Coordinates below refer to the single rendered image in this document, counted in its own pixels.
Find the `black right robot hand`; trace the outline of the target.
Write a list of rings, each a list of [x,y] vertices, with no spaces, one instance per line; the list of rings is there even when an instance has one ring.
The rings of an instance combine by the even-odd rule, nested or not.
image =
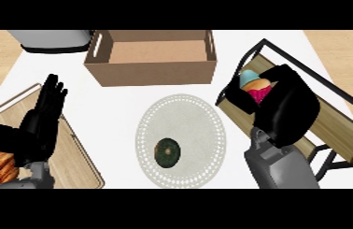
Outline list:
[[[255,114],[253,126],[280,148],[305,134],[320,112],[320,103],[296,71],[286,64],[265,70],[259,77],[276,83],[259,104],[239,88],[239,75],[224,90],[224,98],[246,113]]]

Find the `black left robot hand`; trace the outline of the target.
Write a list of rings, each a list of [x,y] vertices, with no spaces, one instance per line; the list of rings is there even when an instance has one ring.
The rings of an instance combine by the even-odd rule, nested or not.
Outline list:
[[[66,94],[57,76],[48,74],[35,107],[27,111],[19,127],[0,124],[0,152],[13,154],[16,167],[45,162],[51,157]]]

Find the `cupcake with pink wrapper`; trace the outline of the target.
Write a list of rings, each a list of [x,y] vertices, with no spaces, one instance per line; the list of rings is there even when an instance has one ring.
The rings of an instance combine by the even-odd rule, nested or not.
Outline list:
[[[271,83],[268,79],[259,77],[255,71],[245,69],[239,74],[239,88],[250,95],[256,104],[259,104],[271,91]]]

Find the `round white lace placemat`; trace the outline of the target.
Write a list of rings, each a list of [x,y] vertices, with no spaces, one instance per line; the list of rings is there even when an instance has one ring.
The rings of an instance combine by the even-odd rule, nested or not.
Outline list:
[[[154,145],[171,138],[180,158],[171,168],[154,162]],[[225,133],[212,106],[188,94],[160,98],[146,110],[134,137],[135,158],[150,182],[160,188],[199,188],[214,178],[225,152]]]

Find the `orange-brown bread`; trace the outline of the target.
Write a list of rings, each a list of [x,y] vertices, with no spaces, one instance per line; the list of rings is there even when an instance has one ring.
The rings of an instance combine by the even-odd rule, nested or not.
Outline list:
[[[13,155],[0,152],[0,184],[17,178],[19,169],[14,166]]]

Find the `grey and black appliance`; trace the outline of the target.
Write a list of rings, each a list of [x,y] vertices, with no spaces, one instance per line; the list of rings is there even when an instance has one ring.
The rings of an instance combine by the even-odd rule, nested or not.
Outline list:
[[[29,53],[70,53],[87,51],[92,30],[10,30],[22,49]]]

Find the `dark green round vegetable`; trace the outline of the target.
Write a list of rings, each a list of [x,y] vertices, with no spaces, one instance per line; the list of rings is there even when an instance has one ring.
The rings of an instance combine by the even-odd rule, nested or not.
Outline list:
[[[162,168],[171,168],[180,158],[180,146],[171,138],[162,138],[154,145],[154,162]]]

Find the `brown wooden crate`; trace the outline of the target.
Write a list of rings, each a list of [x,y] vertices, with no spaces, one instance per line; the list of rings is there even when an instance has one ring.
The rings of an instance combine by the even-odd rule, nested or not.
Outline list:
[[[209,30],[97,30],[84,65],[101,87],[209,84]]]

